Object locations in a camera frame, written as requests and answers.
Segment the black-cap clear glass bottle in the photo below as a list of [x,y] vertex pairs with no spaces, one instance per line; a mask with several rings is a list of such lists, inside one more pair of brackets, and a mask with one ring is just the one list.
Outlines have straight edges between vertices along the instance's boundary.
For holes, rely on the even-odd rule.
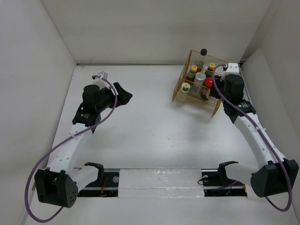
[[200,56],[198,57],[195,65],[197,66],[197,72],[201,72],[204,66],[205,57],[207,55],[207,49],[203,48],[200,51]]

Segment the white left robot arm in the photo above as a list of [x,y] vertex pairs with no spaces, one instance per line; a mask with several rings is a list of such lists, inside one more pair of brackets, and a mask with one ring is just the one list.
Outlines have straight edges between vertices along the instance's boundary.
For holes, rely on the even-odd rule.
[[126,105],[132,96],[118,82],[110,88],[100,88],[96,84],[84,87],[82,103],[72,120],[71,139],[62,144],[47,168],[37,170],[34,176],[41,203],[71,208],[79,192],[86,186],[105,183],[102,164],[87,162],[79,171],[74,172],[73,169],[85,143],[94,134],[96,125],[102,121],[101,112]]

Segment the green-cap spice shaker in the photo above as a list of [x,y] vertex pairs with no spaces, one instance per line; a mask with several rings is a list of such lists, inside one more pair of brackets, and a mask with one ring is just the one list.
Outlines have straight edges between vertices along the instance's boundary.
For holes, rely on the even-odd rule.
[[180,102],[184,102],[187,99],[189,89],[190,89],[190,84],[184,82],[181,85],[180,90],[178,91],[177,100]]

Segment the silver-cap white shaker bottle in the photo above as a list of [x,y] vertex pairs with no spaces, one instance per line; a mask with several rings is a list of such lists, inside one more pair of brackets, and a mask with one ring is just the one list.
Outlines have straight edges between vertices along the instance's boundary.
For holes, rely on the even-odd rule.
[[194,83],[192,86],[192,92],[197,95],[206,79],[206,74],[202,72],[197,72],[195,74]]

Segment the red-lid dark sauce jar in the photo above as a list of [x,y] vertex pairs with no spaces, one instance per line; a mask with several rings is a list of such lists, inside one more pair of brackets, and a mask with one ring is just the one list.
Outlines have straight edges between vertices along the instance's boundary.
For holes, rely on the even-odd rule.
[[210,96],[209,96],[209,93],[210,93],[210,89],[211,87],[213,86],[213,79],[212,77],[207,77],[202,85],[202,88],[200,90],[200,98],[202,100],[209,100]]

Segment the yellow-cap sauce bottle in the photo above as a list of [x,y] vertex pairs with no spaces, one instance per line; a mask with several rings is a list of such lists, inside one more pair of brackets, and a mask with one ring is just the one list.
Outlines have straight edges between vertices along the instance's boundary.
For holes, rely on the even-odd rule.
[[184,79],[188,83],[192,84],[194,82],[196,72],[197,72],[197,66],[196,65],[192,65],[191,68],[190,68],[190,70],[185,75]]
[[208,64],[208,67],[205,71],[205,74],[207,77],[212,77],[212,71],[215,68],[215,66],[216,66],[215,63],[212,63],[212,62]]

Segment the yellow-cap sauce bottle front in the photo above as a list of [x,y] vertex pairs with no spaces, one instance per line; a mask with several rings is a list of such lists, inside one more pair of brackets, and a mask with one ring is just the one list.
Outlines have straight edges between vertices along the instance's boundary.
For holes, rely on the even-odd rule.
[[207,77],[212,77],[212,71],[215,68],[215,66],[216,66],[215,63],[212,63],[212,62],[208,64],[208,67],[205,71],[205,74]]

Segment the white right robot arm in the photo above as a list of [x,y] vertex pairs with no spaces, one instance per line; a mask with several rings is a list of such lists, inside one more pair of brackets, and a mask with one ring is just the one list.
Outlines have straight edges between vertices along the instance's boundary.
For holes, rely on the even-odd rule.
[[243,91],[244,81],[239,75],[212,78],[210,96],[223,101],[224,112],[250,146],[258,169],[247,169],[233,161],[217,172],[217,180],[223,185],[232,180],[247,183],[260,198],[282,193],[292,197],[299,165],[294,159],[287,159],[275,147],[261,126],[255,108],[244,98]]

